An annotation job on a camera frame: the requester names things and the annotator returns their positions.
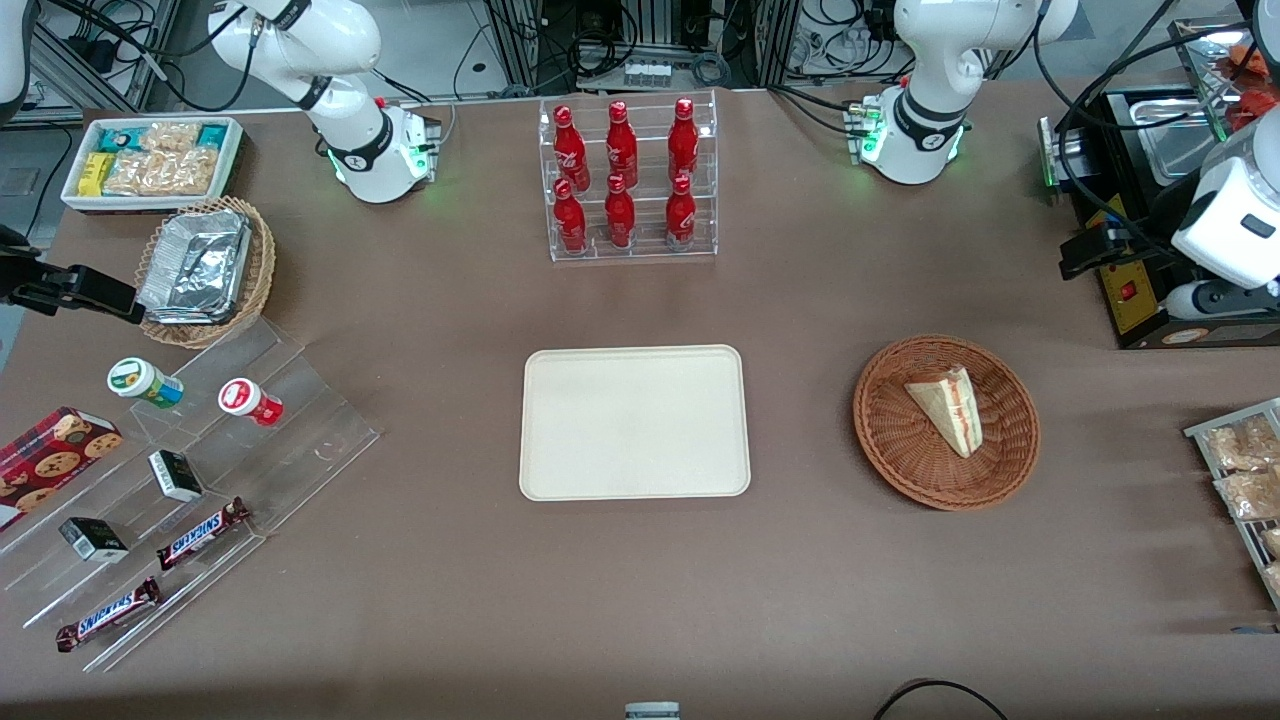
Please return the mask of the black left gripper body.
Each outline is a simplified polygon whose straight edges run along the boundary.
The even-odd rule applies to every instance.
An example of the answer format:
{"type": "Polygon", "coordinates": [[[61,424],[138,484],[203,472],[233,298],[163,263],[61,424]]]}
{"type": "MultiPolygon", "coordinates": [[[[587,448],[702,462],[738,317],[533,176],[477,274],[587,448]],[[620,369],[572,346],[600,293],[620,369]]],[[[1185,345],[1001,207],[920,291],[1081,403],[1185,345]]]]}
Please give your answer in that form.
{"type": "Polygon", "coordinates": [[[1143,265],[1149,275],[1157,275],[1172,266],[1172,247],[1160,234],[1143,225],[1138,225],[1137,234],[1120,224],[1098,224],[1098,229],[1106,229],[1125,242],[1123,249],[1108,255],[1108,263],[1098,268],[1098,281],[1123,266],[1143,265]]]}

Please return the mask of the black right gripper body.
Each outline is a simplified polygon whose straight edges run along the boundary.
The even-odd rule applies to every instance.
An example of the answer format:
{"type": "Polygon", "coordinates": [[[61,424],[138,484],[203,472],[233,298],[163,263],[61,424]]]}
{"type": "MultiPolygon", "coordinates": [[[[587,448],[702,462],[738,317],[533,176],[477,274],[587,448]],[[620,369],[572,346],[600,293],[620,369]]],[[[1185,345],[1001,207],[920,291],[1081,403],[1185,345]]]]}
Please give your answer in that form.
{"type": "Polygon", "coordinates": [[[1,225],[1,302],[31,311],[56,311],[63,269],[40,260],[40,251],[1,225]]]}

